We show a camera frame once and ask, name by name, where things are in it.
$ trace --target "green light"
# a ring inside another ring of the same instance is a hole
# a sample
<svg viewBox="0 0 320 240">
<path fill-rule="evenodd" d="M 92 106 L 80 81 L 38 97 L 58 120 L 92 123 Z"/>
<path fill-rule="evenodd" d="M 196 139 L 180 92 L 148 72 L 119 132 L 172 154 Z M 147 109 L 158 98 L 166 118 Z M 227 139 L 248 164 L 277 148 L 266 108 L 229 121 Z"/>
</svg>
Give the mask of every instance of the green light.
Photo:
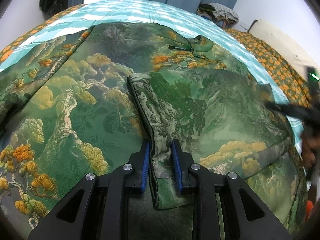
<svg viewBox="0 0 320 240">
<path fill-rule="evenodd" d="M 312 77 L 314 77 L 316 80 L 320 80 L 320 78 L 318 78 L 315 74 L 309 73 Z"/>
</svg>

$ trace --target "silver bolt head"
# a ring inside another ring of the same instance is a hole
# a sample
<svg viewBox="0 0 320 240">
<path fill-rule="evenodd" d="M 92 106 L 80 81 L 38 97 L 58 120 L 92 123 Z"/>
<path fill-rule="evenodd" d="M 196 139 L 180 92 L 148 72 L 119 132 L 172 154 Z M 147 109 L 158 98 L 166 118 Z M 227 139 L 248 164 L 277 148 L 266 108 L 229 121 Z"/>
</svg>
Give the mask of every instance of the silver bolt head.
<svg viewBox="0 0 320 240">
<path fill-rule="evenodd" d="M 196 171 L 196 170 L 199 170 L 201 166 L 198 163 L 193 163 L 193 164 L 191 164 L 190 167 L 191 167 L 191 169 Z"/>
<path fill-rule="evenodd" d="M 93 180 L 94 177 L 95 177 L 95 174 L 93 174 L 93 173 L 88 173 L 88 174 L 85 176 L 85 178 L 86 178 L 87 180 Z"/>
<path fill-rule="evenodd" d="M 228 176 L 229 176 L 229 178 L 230 179 L 236 179 L 236 178 L 238 178 L 238 175 L 235 173 L 235 172 L 229 172 L 228 173 Z"/>
<path fill-rule="evenodd" d="M 132 169 L 132 165 L 130 163 L 126 163 L 125 165 L 122 166 L 122 168 L 125 170 L 125 171 L 129 171 Z"/>
</svg>

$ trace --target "pillow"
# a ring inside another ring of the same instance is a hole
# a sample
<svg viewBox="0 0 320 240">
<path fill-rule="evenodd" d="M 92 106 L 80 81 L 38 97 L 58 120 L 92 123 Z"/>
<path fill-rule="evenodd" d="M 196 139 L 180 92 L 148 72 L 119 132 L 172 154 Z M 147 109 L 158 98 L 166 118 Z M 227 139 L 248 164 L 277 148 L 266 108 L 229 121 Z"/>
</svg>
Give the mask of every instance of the pillow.
<svg viewBox="0 0 320 240">
<path fill-rule="evenodd" d="M 320 67 L 314 59 L 293 38 L 267 21 L 259 19 L 249 33 L 273 47 L 305 80 L 307 80 L 305 66 L 313 66 L 320 72 Z"/>
</svg>

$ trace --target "orange polka dot fabric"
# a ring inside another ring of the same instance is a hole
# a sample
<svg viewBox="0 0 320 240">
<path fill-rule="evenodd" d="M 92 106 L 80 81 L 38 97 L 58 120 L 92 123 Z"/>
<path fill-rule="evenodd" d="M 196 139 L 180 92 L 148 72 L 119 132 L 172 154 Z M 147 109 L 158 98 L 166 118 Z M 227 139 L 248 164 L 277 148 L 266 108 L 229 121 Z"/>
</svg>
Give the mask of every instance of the orange polka dot fabric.
<svg viewBox="0 0 320 240">
<path fill-rule="evenodd" d="M 256 57 L 291 104 L 310 106 L 311 97 L 307 82 L 277 51 L 250 33 L 234 29 L 226 29 L 225 31 Z"/>
<path fill-rule="evenodd" d="M 34 29 L 26 32 L 25 34 L 21 35 L 19 38 L 17 38 L 15 41 L 11 42 L 7 47 L 5 47 L 2 51 L 0 51 L 0 65 L 2 62 L 4 62 L 10 54 L 20 45 L 22 44 L 26 39 L 28 39 L 33 34 L 37 33 L 38 31 L 42 30 L 47 25 L 53 23 L 54 21 L 58 20 L 62 16 L 75 11 L 81 7 L 83 7 L 84 4 L 79 4 L 73 7 L 70 7 L 60 13 L 57 13 L 56 15 L 52 16 L 49 20 L 45 21 L 43 24 L 38 25 Z"/>
</svg>

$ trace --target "striped cloth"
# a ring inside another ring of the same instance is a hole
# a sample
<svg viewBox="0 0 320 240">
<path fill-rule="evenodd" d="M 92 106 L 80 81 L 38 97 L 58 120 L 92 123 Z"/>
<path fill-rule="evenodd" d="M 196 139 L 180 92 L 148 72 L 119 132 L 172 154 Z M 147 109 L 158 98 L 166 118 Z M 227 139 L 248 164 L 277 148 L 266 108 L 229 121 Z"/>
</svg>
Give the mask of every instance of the striped cloth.
<svg viewBox="0 0 320 240">
<path fill-rule="evenodd" d="M 209 3 L 209 5 L 211 5 L 215 10 L 215 11 L 212 11 L 215 18 L 218 19 L 219 17 L 224 17 L 227 20 L 230 19 L 235 22 L 239 21 L 238 14 L 236 14 L 236 12 L 230 9 L 229 7 L 219 3 Z"/>
<path fill-rule="evenodd" d="M 158 23 L 172 28 L 186 38 L 203 35 L 243 62 L 257 82 L 270 84 L 276 103 L 288 103 L 287 97 L 272 80 L 265 68 L 236 39 L 213 22 L 207 21 L 196 14 L 154 1 L 102 0 L 85 5 L 61 17 L 28 38 L 2 63 L 1 68 L 5 69 L 18 62 L 34 46 L 43 41 L 76 33 L 92 25 L 105 22 Z M 293 118 L 289 118 L 289 122 L 295 133 L 295 140 L 298 143 L 302 124 L 299 120 Z"/>
</svg>

